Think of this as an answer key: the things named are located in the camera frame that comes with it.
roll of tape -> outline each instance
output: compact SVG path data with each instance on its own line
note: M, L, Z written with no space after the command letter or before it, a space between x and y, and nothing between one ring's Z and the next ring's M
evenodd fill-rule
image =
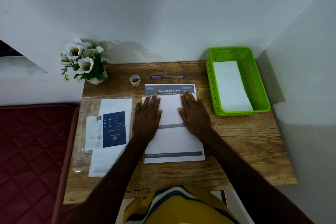
M138 76L137 74L132 75L129 80L131 81L133 86L139 86L140 85L140 76Z

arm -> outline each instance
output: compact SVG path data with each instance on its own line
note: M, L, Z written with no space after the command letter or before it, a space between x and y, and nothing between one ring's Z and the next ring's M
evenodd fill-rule
M191 134L210 147L255 223L312 222L288 198L249 166L212 129L202 101L192 94L181 96L179 113Z
M161 118L160 98L148 96L138 103L133 122L133 136L123 154L82 203L69 223L115 223L131 175L148 143L153 139Z

flower pot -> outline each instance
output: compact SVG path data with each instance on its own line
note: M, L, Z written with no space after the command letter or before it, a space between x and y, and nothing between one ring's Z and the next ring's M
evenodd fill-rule
M104 72L103 72L103 75L106 76L106 80L107 80L107 72L106 70L104 69ZM87 80L88 82L94 84L94 85L98 85L98 84L101 84L102 82L105 82L106 80L101 80L99 81L96 77L95 78L92 78L91 80Z

maroon cushion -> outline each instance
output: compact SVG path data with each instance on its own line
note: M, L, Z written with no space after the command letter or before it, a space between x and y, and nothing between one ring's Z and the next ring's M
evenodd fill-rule
M50 223L75 106L0 107L1 223Z

person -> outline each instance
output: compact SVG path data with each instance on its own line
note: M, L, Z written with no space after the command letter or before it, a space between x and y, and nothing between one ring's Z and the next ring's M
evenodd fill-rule
M211 149L255 223L312 223L221 139L201 100L184 92L181 103L178 112L184 125ZM143 105L137 104L132 138L123 154L68 223L115 223L132 172L158 128L162 113L159 104L160 98L155 94L151 100L147 97ZM217 197L187 185L163 188L135 199L124 212L124 222L238 223Z

